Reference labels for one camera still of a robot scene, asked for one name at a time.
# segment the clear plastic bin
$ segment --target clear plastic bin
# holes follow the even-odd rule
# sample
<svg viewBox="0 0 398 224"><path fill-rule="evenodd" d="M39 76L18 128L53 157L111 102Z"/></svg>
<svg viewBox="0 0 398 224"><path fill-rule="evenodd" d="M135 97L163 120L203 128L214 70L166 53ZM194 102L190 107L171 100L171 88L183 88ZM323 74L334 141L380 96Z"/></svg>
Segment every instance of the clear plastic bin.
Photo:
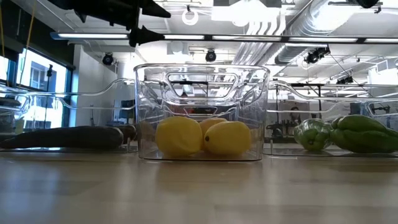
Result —
<svg viewBox="0 0 398 224"><path fill-rule="evenodd" d="M365 130L361 128L359 128L361 130L358 130L358 123L351 124L348 130L357 129L356 131L361 135L345 133L347 138L344 138L344 140L351 144L350 146L342 146L345 147L344 149L337 146L341 146L340 140L333 142L331 136L330 146L319 151L304 149L294 138L295 127L307 119L320 119L324 123L331 124L336 118L353 114L367 116L378 121L385 128L398 131L398 98L395 98L398 86L320 85L321 90L329 91L331 95L334 95L327 97L308 96L313 95L313 93L320 93L316 85L311 86L311 88L305 85L297 86L297 88L292 87L288 83L280 81L273 81L269 84L264 154L274 156L398 156L398 144L392 146L393 148L396 147L396 152L394 152L395 149L386 152L383 147L387 141L381 140L382 138L369 140L363 134ZM338 96L338 93L343 90L358 90L358 92L363 91L363 93L369 93L369 95L368 97Z"/></svg>
<svg viewBox="0 0 398 224"><path fill-rule="evenodd" d="M0 87L0 151L137 151L134 90L134 80L130 79L115 80L97 93L28 92ZM83 128L87 128L83 132L86 142L73 140ZM44 129L52 133L37 132ZM66 138L72 143L65 143Z"/></svg>
<svg viewBox="0 0 398 224"><path fill-rule="evenodd" d="M203 161L257 161L262 158L269 74L266 68L164 64L141 65L134 72L140 158ZM198 122L207 118L240 121L250 129L250 149L233 156L205 151L189 156L165 155L159 150L155 135L159 123L172 116Z"/></svg>

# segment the cucumber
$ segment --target cucumber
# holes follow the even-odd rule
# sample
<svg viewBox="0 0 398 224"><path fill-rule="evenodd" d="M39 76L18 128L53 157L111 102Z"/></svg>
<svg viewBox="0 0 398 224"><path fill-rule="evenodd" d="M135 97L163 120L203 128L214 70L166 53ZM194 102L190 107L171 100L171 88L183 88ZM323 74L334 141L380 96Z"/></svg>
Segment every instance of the cucumber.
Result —
<svg viewBox="0 0 398 224"><path fill-rule="evenodd" d="M114 149L123 143L123 133L118 128L80 126L53 128L18 134L0 142L3 149L30 147L76 147Z"/></svg>

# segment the ceiling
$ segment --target ceiling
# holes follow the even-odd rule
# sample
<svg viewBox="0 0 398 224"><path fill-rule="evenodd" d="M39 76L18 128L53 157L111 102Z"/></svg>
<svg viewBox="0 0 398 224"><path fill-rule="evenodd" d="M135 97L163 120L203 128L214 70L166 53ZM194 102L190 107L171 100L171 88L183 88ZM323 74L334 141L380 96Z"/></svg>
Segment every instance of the ceiling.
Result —
<svg viewBox="0 0 398 224"><path fill-rule="evenodd" d="M13 0L20 5L24 10L31 13L33 1ZM295 0L296 6L287 11L287 21L299 12L299 10L308 3L309 0ZM383 0L385 7L390 8L390 12L381 11L375 14L373 9L367 10L364 13L353 15L341 27L337 28L331 35L352 36L352 35L366 35L366 36L398 36L398 26L396 21L398 19L398 7L395 0ZM144 25L148 29L159 33L173 33L173 34L245 34L246 27L235 26L230 21L212 21L211 7L209 1L203 1L206 7L193 7L199 9L203 13L199 13L198 22L194 26L188 26L182 21L182 13L185 6L164 6L166 10L172 13L170 19L160 19L150 16L140 17L140 26ZM236 17L244 16L244 13L237 14ZM35 17L59 32L109 32L121 33L127 32L121 26L111 27L105 21L88 17L86 23L75 15L73 11L64 11L47 0L37 0L35 8ZM128 46L127 41L90 41L82 43L85 45L85 50L98 58L102 58L105 52L114 52L114 56L120 61L128 61L134 51ZM155 42L144 44L135 49L138 56L146 62L173 62L173 59L167 58L167 43ZM205 62L205 54L207 49L215 49L218 54L218 60L232 60L239 49L239 43L209 43L209 42L190 42L188 47L194 52L192 60L198 63ZM287 67L281 71L283 73L282 79L292 82L300 80L305 81L305 77L312 77L311 80L319 82L322 78L327 78L344 72L343 69L349 70L354 67L354 78L357 82L366 82L367 68L374 66L374 63L382 61L383 57L398 57L398 45L331 45L331 56L321 60L317 65L310 67L302 65L302 58L298 57L297 61L293 63L293 67Z"/></svg>

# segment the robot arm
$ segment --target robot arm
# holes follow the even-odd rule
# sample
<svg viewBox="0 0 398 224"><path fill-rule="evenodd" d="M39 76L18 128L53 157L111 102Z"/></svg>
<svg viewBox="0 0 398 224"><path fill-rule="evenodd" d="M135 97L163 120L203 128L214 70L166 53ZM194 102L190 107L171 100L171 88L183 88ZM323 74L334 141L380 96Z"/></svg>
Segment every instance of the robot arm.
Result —
<svg viewBox="0 0 398 224"><path fill-rule="evenodd" d="M130 46L162 40L164 36L138 29L140 8L143 15L170 18L171 15L153 0L49 0L60 9L74 10L82 22L87 16L108 21L111 26L118 24L130 30Z"/></svg>

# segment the cable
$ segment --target cable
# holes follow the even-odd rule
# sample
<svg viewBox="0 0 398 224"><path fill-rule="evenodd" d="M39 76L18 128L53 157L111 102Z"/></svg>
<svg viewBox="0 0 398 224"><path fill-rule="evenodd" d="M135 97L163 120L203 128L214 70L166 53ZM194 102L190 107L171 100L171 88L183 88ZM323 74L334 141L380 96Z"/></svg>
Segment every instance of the cable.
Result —
<svg viewBox="0 0 398 224"><path fill-rule="evenodd" d="M0 6L0 32L1 32L1 53L2 53L2 57L3 57L3 64L6 58L6 46L4 45L4 30L2 27L2 12L1 12L1 6Z"/></svg>
<svg viewBox="0 0 398 224"><path fill-rule="evenodd" d="M310 68L307 69L307 82L310 83Z"/></svg>
<svg viewBox="0 0 398 224"><path fill-rule="evenodd" d="M369 94L369 96L373 97L372 94L371 94L370 92L367 91L367 89L363 88L363 86L360 85L360 84L354 79L354 77L353 77L352 75L350 75L350 74L343 68L343 66L340 65L340 63L338 63L338 61L334 58L334 56L333 56L332 54L330 54L330 56L331 56L331 57L333 58L333 60L338 64L338 66L340 66L340 68L343 69L343 71L344 71L345 73L347 73L347 75L348 75L349 77L353 78L353 81L354 81L359 87L361 87L364 91L366 91L366 92Z"/></svg>
<svg viewBox="0 0 398 224"><path fill-rule="evenodd" d="M318 64L318 62L314 63L313 65L307 64L307 67L304 67L304 61L302 61L301 62L301 68L304 69L304 70L308 70L308 69L310 69L312 67L315 67L317 64Z"/></svg>
<svg viewBox="0 0 398 224"><path fill-rule="evenodd" d="M211 12L210 11L204 11L204 10L197 10L198 13L206 15L206 16L211 16Z"/></svg>
<svg viewBox="0 0 398 224"><path fill-rule="evenodd" d="M29 33L27 35L27 40L26 40L26 50L25 50L25 57L24 57L25 59L24 59L24 64L22 66L21 77L19 78L18 88L21 88L22 76L24 75L26 56L27 56L27 51L29 49L30 35L32 33L33 20L35 19L35 9L36 9L36 0L33 0L32 18L30 19Z"/></svg>

